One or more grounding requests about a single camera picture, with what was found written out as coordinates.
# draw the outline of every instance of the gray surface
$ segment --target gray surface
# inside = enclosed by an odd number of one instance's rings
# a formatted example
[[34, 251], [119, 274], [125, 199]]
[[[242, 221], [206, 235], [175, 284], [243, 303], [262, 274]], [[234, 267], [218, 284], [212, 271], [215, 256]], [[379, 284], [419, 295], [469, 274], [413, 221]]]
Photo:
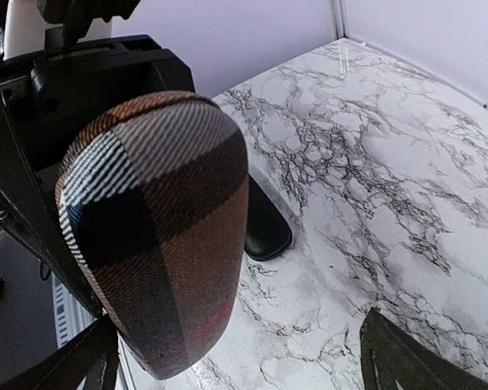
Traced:
[[5, 234], [0, 237], [0, 384], [38, 364], [57, 349], [50, 280], [38, 261]]

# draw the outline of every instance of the plaid pattern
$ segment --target plaid pattern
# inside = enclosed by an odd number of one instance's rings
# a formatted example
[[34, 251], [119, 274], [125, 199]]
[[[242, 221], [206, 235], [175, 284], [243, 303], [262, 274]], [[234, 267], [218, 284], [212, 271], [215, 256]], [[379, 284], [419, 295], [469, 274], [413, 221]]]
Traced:
[[56, 184], [69, 249], [153, 376], [218, 341], [237, 291], [247, 214], [246, 145], [194, 93], [135, 98], [69, 147]]

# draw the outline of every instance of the plaid object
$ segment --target plaid object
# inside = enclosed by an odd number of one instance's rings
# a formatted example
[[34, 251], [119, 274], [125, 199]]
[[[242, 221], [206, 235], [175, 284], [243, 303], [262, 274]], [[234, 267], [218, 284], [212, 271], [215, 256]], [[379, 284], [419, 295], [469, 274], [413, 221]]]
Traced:
[[157, 379], [204, 356], [229, 321], [247, 215], [246, 145], [212, 101], [168, 91], [104, 114], [56, 184], [69, 249]]

